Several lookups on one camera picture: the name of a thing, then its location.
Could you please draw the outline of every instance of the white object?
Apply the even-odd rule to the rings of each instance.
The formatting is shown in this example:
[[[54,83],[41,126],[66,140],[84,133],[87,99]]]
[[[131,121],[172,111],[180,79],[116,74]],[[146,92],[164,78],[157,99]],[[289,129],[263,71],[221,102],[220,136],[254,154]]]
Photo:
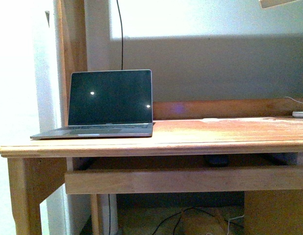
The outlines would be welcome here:
[[[303,118],[303,112],[292,112],[292,116],[295,118]]]

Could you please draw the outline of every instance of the laptop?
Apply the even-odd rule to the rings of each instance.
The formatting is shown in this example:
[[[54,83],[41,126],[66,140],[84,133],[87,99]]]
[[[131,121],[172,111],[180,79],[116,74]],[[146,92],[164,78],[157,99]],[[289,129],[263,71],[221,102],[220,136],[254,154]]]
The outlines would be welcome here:
[[[68,126],[30,138],[152,136],[152,71],[74,72]]]

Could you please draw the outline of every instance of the drawer front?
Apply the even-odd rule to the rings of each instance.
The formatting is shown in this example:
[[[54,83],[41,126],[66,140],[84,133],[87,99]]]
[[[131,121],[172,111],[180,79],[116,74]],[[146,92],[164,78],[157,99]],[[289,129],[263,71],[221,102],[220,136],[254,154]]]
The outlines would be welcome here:
[[[65,175],[68,194],[303,189],[303,166],[86,170]]]

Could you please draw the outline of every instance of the desk surface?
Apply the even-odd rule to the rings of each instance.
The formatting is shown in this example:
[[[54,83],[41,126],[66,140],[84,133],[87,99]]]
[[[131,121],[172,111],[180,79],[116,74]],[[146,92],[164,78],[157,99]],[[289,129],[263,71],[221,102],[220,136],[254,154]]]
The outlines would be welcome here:
[[[1,146],[8,158],[303,152],[303,119],[205,118],[155,121],[151,138],[26,141]]]

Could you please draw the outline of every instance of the white cable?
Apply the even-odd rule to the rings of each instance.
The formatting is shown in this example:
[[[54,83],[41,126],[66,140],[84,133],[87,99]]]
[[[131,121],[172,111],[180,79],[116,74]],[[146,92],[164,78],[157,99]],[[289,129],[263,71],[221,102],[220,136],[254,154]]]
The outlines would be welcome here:
[[[293,101],[295,101],[295,102],[298,102],[298,103],[300,103],[300,104],[303,104],[303,102],[298,101],[298,100],[296,100],[296,99],[294,99],[294,98],[292,98],[292,97],[289,97],[289,96],[285,96],[284,98],[288,98],[288,99],[291,99],[291,100],[293,100]]]
[[[234,219],[238,219],[238,218],[243,218],[243,217],[244,217],[244,215],[238,216],[238,217],[235,217],[235,218],[231,218],[231,219],[228,220],[228,233],[227,233],[227,235],[229,235],[229,233],[230,233],[230,221],[234,220]]]
[[[244,217],[244,215],[238,216],[238,217],[235,217],[235,218],[231,218],[231,219],[228,220],[228,233],[227,233],[227,235],[229,235],[229,233],[230,233],[230,221],[235,220],[235,219],[239,219],[239,218],[243,218],[243,217]]]

